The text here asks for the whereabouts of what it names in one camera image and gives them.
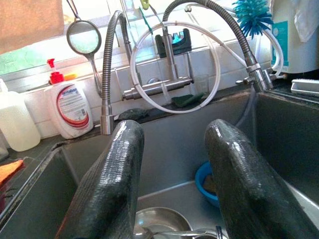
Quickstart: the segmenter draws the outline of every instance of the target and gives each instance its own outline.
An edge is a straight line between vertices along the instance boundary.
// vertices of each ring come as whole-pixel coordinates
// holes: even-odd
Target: orange sponge
[[[23,166],[23,160],[0,166],[0,185]]]

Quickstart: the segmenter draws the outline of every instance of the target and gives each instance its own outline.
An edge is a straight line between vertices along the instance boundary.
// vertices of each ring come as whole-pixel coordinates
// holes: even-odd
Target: flexible faucet hose
[[[218,15],[220,15],[230,26],[232,31],[234,32],[236,38],[238,39],[238,42],[240,44],[240,47],[244,54],[250,53],[250,47],[248,45],[247,39],[245,38],[242,30],[240,29],[239,25],[237,24],[236,20],[220,5],[216,4],[213,1],[210,0],[175,0],[173,1],[165,10],[163,21],[168,20],[169,14],[176,8],[177,6],[183,4],[183,3],[189,3],[189,2],[195,2],[201,5],[204,5],[213,11],[215,11]]]
[[[103,75],[102,75],[102,105],[111,104],[111,61],[113,51],[113,39],[116,29],[116,24],[120,19],[121,30],[124,41],[128,41],[129,35],[126,29],[126,20],[124,14],[117,10],[113,14],[108,24],[106,33],[104,55],[103,55]]]

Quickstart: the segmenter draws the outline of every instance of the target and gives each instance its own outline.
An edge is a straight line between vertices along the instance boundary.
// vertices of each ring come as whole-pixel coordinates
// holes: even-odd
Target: hose clamp
[[[247,71],[248,73],[250,73],[250,72],[256,71],[257,69],[260,69],[260,68],[261,68],[261,67],[260,67],[260,64],[259,64],[259,63],[256,63],[255,65],[247,66],[247,67],[246,67],[246,71]]]

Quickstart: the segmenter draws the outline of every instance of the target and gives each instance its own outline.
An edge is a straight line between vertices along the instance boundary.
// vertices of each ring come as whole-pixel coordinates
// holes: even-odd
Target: stainless steel sink
[[[190,114],[142,124],[145,147],[138,210],[168,207],[183,214],[193,229],[224,228],[219,209],[202,197],[193,180],[208,160],[203,140],[206,126],[215,119],[236,124],[248,99],[249,92],[241,92]],[[257,106],[240,129],[288,183],[318,204],[319,125],[315,120],[319,121],[319,107],[265,93],[258,96]],[[96,134],[47,155],[40,166],[43,172],[0,231],[0,238],[53,238],[79,181],[109,140]]]

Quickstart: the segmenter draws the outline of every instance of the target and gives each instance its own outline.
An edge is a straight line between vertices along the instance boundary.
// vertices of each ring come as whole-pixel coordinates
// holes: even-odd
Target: soap dish
[[[296,79],[292,83],[292,93],[319,97],[319,80]]]

